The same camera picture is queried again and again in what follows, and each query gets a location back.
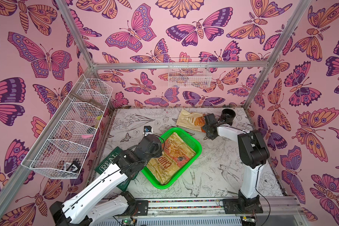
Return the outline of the tan kraft Chips bag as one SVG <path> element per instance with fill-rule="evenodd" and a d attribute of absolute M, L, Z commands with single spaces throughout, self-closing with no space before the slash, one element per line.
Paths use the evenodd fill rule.
<path fill-rule="evenodd" d="M 147 164 L 147 168 L 161 185 L 167 184 L 180 170 L 177 164 L 168 157 L 153 158 Z"/>

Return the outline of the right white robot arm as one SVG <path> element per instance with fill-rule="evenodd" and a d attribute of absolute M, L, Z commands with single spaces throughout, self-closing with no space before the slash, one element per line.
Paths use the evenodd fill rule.
<path fill-rule="evenodd" d="M 258 178 L 262 166 L 270 157 L 260 131 L 245 131 L 232 126 L 234 111 L 225 109 L 219 119 L 214 114 L 204 116 L 206 137 L 214 140 L 217 137 L 225 137 L 238 143 L 239 156 L 245 165 L 242 186 L 238 193 L 238 203 L 244 207 L 250 207 L 260 202 L 260 193 L 257 191 Z"/>

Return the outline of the beige orange chips bag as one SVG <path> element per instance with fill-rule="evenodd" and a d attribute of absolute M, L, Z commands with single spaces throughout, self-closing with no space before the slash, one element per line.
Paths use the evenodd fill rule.
<path fill-rule="evenodd" d="M 202 113 L 190 113 L 185 109 L 182 109 L 179 113 L 176 125 L 184 127 L 190 130 L 205 132 L 202 127 L 205 125 L 205 114 Z"/>

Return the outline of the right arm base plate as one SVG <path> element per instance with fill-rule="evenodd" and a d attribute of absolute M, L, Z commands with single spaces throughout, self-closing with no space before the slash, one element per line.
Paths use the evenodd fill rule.
<path fill-rule="evenodd" d="M 259 196 L 252 199 L 246 199 L 241 197 L 237 199 L 235 198 L 223 199 L 222 205 L 225 210 L 225 214 L 263 213 Z"/>

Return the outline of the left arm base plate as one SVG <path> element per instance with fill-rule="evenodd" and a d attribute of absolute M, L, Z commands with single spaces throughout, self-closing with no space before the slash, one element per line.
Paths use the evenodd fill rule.
<path fill-rule="evenodd" d="M 127 208 L 123 213 L 116 216 L 147 216 L 149 210 L 148 200 L 138 200 L 134 196 L 126 191 L 118 195 L 120 198 L 124 198 L 124 203 L 127 204 Z"/>

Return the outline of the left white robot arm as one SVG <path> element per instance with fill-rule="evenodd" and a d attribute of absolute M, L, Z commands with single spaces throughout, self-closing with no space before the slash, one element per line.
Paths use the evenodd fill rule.
<path fill-rule="evenodd" d="M 65 202 L 50 206 L 57 226 L 94 226 L 108 218 L 131 215 L 136 209 L 136 199 L 129 192 L 101 203 L 119 184 L 132 180 L 153 158 L 162 155 L 164 139 L 149 134 L 135 146 L 121 151 L 105 171 L 80 193 Z"/>

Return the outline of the orange brown chips bag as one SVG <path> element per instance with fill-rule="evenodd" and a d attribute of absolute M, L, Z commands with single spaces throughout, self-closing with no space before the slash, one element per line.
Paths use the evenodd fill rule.
<path fill-rule="evenodd" d="M 196 152 L 189 145 L 187 145 L 177 133 L 172 133 L 166 139 L 162 156 L 168 157 L 174 161 L 177 166 L 180 167 L 180 169 L 185 166 L 195 155 Z"/>

